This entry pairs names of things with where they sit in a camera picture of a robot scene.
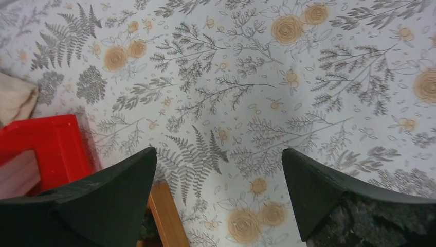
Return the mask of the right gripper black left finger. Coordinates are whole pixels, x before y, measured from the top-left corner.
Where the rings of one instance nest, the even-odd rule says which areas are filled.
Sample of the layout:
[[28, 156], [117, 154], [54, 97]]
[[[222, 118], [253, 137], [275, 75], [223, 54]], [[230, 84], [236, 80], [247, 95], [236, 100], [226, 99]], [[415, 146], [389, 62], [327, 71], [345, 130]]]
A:
[[135, 246], [157, 165], [148, 147], [78, 181], [1, 200], [1, 246]]

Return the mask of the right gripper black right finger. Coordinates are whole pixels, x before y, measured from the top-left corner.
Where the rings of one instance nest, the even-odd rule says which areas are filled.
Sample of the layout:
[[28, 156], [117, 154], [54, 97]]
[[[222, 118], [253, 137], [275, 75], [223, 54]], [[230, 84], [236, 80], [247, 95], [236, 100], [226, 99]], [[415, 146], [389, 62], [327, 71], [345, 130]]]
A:
[[282, 166], [307, 246], [435, 246], [435, 200], [387, 190], [287, 148]]

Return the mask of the wooden compartment tray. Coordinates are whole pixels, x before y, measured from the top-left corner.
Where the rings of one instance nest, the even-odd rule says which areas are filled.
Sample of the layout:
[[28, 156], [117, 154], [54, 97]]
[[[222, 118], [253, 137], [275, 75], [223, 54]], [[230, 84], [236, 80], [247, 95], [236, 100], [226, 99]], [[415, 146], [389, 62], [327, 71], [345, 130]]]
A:
[[137, 246], [190, 246], [168, 183], [163, 182], [152, 187], [145, 214], [153, 216], [159, 238], [138, 240]]

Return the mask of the red plastic bin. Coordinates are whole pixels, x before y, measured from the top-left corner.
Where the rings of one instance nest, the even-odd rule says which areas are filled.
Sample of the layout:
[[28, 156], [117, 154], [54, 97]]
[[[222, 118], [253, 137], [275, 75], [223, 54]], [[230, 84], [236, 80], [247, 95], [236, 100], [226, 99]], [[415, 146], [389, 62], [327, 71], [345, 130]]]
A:
[[35, 196], [82, 179], [98, 167], [73, 114], [15, 121], [1, 129], [1, 163], [34, 151], [41, 181], [26, 194]]

